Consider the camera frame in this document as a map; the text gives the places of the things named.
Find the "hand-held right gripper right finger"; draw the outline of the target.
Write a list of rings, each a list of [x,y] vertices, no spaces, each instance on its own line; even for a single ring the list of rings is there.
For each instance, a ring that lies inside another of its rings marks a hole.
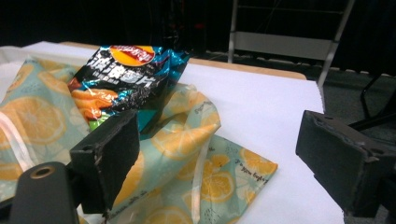
[[[375,217],[383,206],[396,218],[395,151],[337,119],[306,110],[295,152],[346,214]]]

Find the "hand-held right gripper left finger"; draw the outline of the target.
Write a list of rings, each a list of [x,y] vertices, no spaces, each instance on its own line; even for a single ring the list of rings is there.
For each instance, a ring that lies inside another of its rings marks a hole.
[[[139,154],[136,110],[120,112],[70,150],[73,171],[82,178],[86,214],[110,211]]]

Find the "black potato chip bag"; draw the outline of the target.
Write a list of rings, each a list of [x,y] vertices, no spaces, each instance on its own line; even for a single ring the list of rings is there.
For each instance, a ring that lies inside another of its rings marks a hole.
[[[165,95],[181,78],[190,56],[152,46],[103,46],[69,81],[68,88],[91,129],[126,110],[138,112],[146,130],[158,118]]]

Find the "orange-print teal cloth bag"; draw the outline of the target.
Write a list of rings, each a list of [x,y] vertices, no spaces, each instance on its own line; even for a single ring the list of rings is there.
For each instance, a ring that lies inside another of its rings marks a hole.
[[[69,64],[28,58],[0,102],[0,202],[23,171],[70,161],[89,132],[88,117],[115,99],[112,90],[72,93]],[[107,217],[79,212],[80,224],[235,224],[275,173],[260,155],[217,136],[215,105],[178,85],[160,110]]]

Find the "white table cover sheet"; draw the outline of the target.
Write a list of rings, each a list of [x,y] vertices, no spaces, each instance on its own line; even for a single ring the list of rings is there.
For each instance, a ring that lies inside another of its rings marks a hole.
[[[204,61],[190,61],[181,80],[213,101],[219,136],[278,165],[237,224],[344,224],[341,209],[295,154],[304,111],[322,109],[314,82]]]

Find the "white metal stand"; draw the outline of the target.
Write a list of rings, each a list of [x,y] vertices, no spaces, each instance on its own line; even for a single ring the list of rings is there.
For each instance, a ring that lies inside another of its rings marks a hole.
[[[323,65],[318,78],[318,88],[322,91],[355,2],[356,0],[346,0],[346,5],[339,12],[341,20],[332,39],[316,39],[238,31],[236,29],[237,11],[239,8],[242,8],[242,6],[238,5],[238,0],[233,0],[228,62],[233,62],[234,51],[236,49],[320,60],[323,61]]]

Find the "black chair frame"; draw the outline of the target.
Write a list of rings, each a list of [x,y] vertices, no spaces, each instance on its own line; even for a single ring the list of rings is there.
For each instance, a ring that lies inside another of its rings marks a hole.
[[[381,105],[375,102],[372,88],[384,94],[380,101]],[[350,127],[363,131],[385,124],[396,125],[396,77],[373,75],[373,78],[362,89],[360,101],[363,119],[353,122]]]

